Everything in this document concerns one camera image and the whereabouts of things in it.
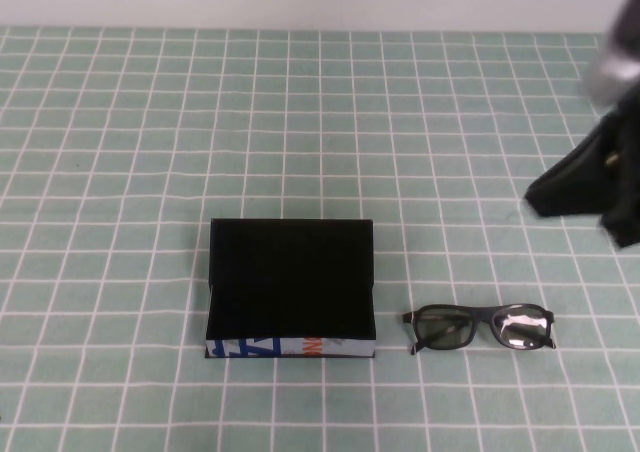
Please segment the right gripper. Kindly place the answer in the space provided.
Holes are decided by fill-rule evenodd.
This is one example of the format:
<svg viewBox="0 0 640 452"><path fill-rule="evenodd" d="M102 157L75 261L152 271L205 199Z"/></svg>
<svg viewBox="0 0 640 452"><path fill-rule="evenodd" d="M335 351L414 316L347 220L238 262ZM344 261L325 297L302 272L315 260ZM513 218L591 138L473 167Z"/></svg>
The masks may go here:
<svg viewBox="0 0 640 452"><path fill-rule="evenodd" d="M617 248L627 248L639 244L639 93L616 112L532 182L524 200L540 217L559 217L600 215L616 196L600 223Z"/></svg>

